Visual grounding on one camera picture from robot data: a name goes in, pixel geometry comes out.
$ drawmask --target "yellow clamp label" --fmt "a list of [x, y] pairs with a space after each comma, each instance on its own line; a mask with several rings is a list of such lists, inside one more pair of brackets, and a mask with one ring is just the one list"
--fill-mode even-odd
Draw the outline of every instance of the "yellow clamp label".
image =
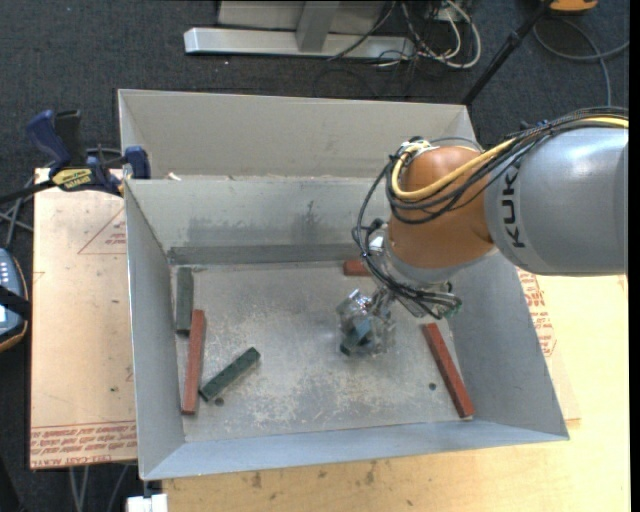
[[71, 190], [80, 185], [91, 183], [91, 169], [61, 169], [51, 181], [65, 190]]

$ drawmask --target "gray carpet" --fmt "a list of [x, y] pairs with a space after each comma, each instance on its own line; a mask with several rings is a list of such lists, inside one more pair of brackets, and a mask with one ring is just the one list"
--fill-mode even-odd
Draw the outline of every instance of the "gray carpet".
[[[629, 38], [629, 4], [601, 0], [584, 15], [563, 17], [564, 22], [542, 20], [540, 36], [567, 54], [593, 53], [585, 34], [600, 51], [611, 50]], [[42, 110], [80, 109], [86, 145], [117, 147], [120, 88], [460, 103], [538, 2], [474, 0], [472, 5], [482, 37], [482, 58], [475, 67], [453, 71], [421, 62], [383, 71], [348, 59], [186, 56], [183, 33], [214, 22], [215, 6], [209, 1], [0, 0], [0, 195], [20, 188], [32, 169], [47, 161], [25, 135], [26, 123]], [[380, 33], [405, 30], [396, 9]], [[579, 63], [554, 55], [529, 34], [470, 105], [480, 142], [495, 144], [521, 122], [606, 104], [605, 72], [610, 104], [628, 107], [628, 50], [604, 64], [603, 69], [603, 62]], [[25, 205], [20, 220], [32, 222], [32, 203]], [[2, 223], [0, 243], [5, 236]], [[30, 280], [31, 233], [19, 229], [11, 250]], [[28, 510], [73, 510], [67, 471], [28, 469], [29, 347], [27, 337], [0, 354], [0, 457]], [[106, 509], [121, 471], [119, 465], [91, 469], [86, 511]], [[132, 468], [120, 499], [141, 492]]]

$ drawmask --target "yellow cable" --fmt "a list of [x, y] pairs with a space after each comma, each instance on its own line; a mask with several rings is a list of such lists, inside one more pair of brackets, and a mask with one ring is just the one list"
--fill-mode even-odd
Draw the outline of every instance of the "yellow cable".
[[[578, 120], [579, 122], [601, 122], [601, 123], [605, 123], [605, 124], [610, 124], [612, 126], [617, 126], [620, 128], [629, 128], [629, 121], [627, 119], [620, 119], [617, 117], [608, 117], [608, 116], [598, 116], [598, 117], [588, 117], [588, 118], [584, 118], [584, 119], [580, 119]], [[478, 155], [476, 158], [470, 160], [469, 162], [467, 162], [466, 164], [458, 167], [457, 169], [455, 169], [453, 172], [447, 174], [446, 176], [443, 176], [442, 178], [440, 178], [438, 181], [432, 183], [431, 185], [428, 185], [426, 187], [423, 187], [419, 190], [413, 190], [411, 192], [406, 192], [402, 189], [400, 189], [400, 185], [398, 184], [398, 178], [400, 176], [400, 171], [402, 170], [402, 167], [404, 167], [406, 165], [406, 157], [403, 158], [405, 155], [411, 155], [413, 153], [416, 152], [417, 149], [420, 149], [421, 147], [424, 146], [409, 146], [407, 147], [407, 149], [405, 150], [404, 153], [402, 153], [402, 155], [400, 155], [400, 158], [398, 159], [398, 161], [396, 162], [394, 168], [393, 168], [393, 172], [391, 174], [391, 187], [393, 189], [393, 193], [395, 194], [395, 196], [399, 199], [408, 199], [410, 201], [420, 201], [422, 199], [426, 199], [427, 197], [429, 197], [430, 195], [432, 195], [434, 192], [440, 190], [442, 187], [448, 185], [449, 183], [452, 183], [453, 181], [455, 181], [456, 179], [458, 179], [460, 176], [462, 176], [465, 172], [469, 171], [470, 169], [473, 169], [476, 166], [480, 166], [480, 165], [484, 165], [485, 163], [487, 163], [489, 160], [495, 158], [496, 156], [498, 156], [498, 154], [500, 152], [502, 152], [505, 148], [509, 147], [511, 144], [513, 144], [513, 142], [516, 139], [509, 139], [499, 145], [497, 145], [496, 147], [485, 151], [484, 153], [482, 153], [481, 155]]]
[[469, 171], [470, 169], [473, 169], [478, 165], [483, 165], [489, 160], [495, 158], [496, 156], [498, 156], [500, 152], [502, 152], [504, 149], [506, 149], [511, 144], [513, 144], [515, 140], [516, 139], [509, 139], [501, 144], [498, 144], [496, 147], [488, 151], [485, 151], [484, 153], [482, 153], [481, 155], [478, 155], [474, 159], [469, 160], [466, 164], [461, 165], [453, 172], [447, 174], [446, 176], [443, 176], [435, 183], [432, 183], [431, 185], [428, 185], [419, 190], [413, 190], [411, 192], [406, 192], [404, 190], [401, 190], [400, 186], [398, 185], [398, 177], [400, 175], [400, 170], [402, 169], [405, 163], [405, 159], [403, 159], [401, 155], [400, 159], [398, 160], [398, 162], [396, 162], [396, 165], [393, 168], [393, 172], [391, 173], [391, 187], [393, 189], [393, 193], [399, 199], [409, 199], [411, 201], [419, 201], [421, 199], [426, 199], [437, 190], [440, 190], [445, 185], [448, 185], [449, 183], [458, 179], [460, 176], [462, 176], [465, 172]]
[[617, 126], [619, 128], [629, 128], [629, 120], [628, 119], [620, 119], [619, 117], [607, 117], [607, 116], [599, 116], [599, 117], [587, 117], [585, 119], [579, 119], [580, 122], [597, 122], [597, 123], [605, 123], [613, 126]]

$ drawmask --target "blue clamp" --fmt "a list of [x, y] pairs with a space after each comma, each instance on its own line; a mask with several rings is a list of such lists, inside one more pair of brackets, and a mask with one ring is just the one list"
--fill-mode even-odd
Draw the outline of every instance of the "blue clamp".
[[[49, 180], [68, 192], [96, 190], [117, 196], [122, 195], [122, 180], [111, 174], [107, 164], [96, 156], [88, 156], [80, 137], [80, 112], [68, 111], [57, 115], [45, 110], [27, 125], [29, 140], [52, 162]], [[126, 148], [124, 155], [116, 159], [129, 164], [127, 178], [151, 178], [151, 166], [147, 153], [140, 146]]]

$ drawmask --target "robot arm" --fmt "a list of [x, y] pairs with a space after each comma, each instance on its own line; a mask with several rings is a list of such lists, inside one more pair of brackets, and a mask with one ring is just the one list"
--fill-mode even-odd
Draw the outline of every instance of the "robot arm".
[[[455, 313], [450, 277], [496, 251], [534, 274], [627, 272], [626, 110], [574, 112], [484, 152], [442, 142], [404, 143], [365, 198], [353, 235], [378, 290], [338, 307], [345, 353], [384, 348], [395, 300], [416, 317]], [[390, 218], [365, 226], [383, 179]]]
[[421, 152], [392, 173], [388, 249], [425, 272], [455, 270], [494, 245], [536, 274], [625, 272], [628, 121], [589, 112], [486, 153]]

